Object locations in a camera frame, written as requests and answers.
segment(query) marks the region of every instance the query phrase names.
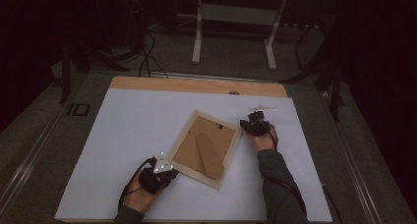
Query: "white desk leg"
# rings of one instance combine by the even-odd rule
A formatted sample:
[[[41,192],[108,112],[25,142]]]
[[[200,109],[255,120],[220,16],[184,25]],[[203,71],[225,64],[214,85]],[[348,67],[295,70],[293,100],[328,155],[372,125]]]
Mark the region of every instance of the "white desk leg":
[[[197,33],[196,40],[194,41],[194,50],[193,50],[193,64],[200,63],[200,53],[202,51],[202,6],[203,1],[199,0],[199,5],[197,8]]]
[[[276,31],[278,30],[279,21],[281,20],[285,3],[286,3],[286,0],[281,1],[281,4],[279,6],[279,11],[276,13],[275,20],[273,21],[272,32],[270,33],[269,38],[265,39],[264,41],[265,51],[267,52],[268,66],[271,71],[276,70],[275,58],[273,57],[272,43],[273,43],[273,40],[275,39]]]

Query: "hand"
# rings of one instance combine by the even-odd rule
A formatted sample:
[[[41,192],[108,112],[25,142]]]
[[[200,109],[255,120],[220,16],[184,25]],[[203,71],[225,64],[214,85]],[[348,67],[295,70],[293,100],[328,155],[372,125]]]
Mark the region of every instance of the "hand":
[[[124,205],[133,208],[142,214],[145,214],[150,209],[156,198],[159,196],[160,192],[152,195],[151,193],[145,191],[139,183],[139,175],[141,173],[142,171],[138,173],[138,175],[129,185],[129,190],[127,191],[128,195],[125,196]]]
[[[278,137],[276,136],[276,131],[275,131],[275,126],[274,125],[270,125],[269,132],[274,137],[275,141],[278,142]],[[270,137],[269,134],[264,134],[264,135],[259,136],[259,137],[254,137],[254,136],[250,135],[249,133],[246,133],[246,135],[248,136],[248,138],[254,144],[254,148],[255,148],[256,153],[258,153],[259,151],[264,150],[264,149],[275,150],[275,145],[273,144],[272,138]]]

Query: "table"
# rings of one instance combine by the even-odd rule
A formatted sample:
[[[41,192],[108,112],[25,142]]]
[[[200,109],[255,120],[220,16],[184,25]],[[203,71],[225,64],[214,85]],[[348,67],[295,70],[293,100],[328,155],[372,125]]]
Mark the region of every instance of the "table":
[[[276,10],[272,10],[207,4],[203,0],[198,0],[197,33],[194,42],[192,62],[194,64],[200,63],[200,55],[203,41],[203,20],[225,21],[271,26],[270,35],[264,40],[264,47],[267,54],[269,69],[272,71],[276,70],[275,59],[272,50],[272,43],[275,39],[275,35],[285,8],[286,1],[287,0],[278,0],[277,2],[279,3],[279,6],[277,6]]]
[[[229,95],[230,91],[241,95]],[[248,102],[278,104],[280,122],[270,113],[266,117],[282,132],[278,146],[284,157],[297,153],[298,158],[287,164],[303,194],[309,218],[331,221],[301,125],[297,117],[294,121],[290,116],[296,116],[295,108],[282,85],[129,77],[117,77],[110,85],[55,218],[108,221],[115,216],[121,189],[137,166],[150,154],[169,148],[191,108],[198,106],[235,122],[247,113]],[[147,221],[264,221],[259,176],[255,153],[249,140],[242,137],[219,191],[178,176],[168,187],[170,191],[147,213]]]

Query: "dark background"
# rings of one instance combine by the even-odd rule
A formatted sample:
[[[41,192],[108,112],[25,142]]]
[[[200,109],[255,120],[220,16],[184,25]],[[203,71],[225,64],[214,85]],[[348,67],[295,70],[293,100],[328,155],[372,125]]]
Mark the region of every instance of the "dark background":
[[[96,49],[130,44],[129,1],[0,0],[0,132],[54,81],[50,66],[61,59],[66,31],[75,31]],[[147,1],[146,7],[172,27],[172,14],[194,14],[196,10],[196,0]],[[349,83],[393,177],[417,216],[415,1],[348,2],[342,9],[339,33],[341,41],[360,37],[343,79]],[[291,2],[283,20],[306,24],[315,4]],[[300,12],[303,7],[309,7],[308,12]]]

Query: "sleeve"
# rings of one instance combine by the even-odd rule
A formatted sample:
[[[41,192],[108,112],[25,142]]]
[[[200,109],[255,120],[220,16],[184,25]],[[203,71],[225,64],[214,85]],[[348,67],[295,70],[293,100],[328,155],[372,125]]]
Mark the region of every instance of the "sleeve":
[[[258,161],[261,174],[269,178],[264,179],[263,183],[268,223],[309,223],[297,197],[282,185],[271,181],[282,181],[300,195],[282,155],[275,150],[265,149],[258,152]]]
[[[127,206],[122,206],[114,218],[114,224],[141,224],[145,215]]]

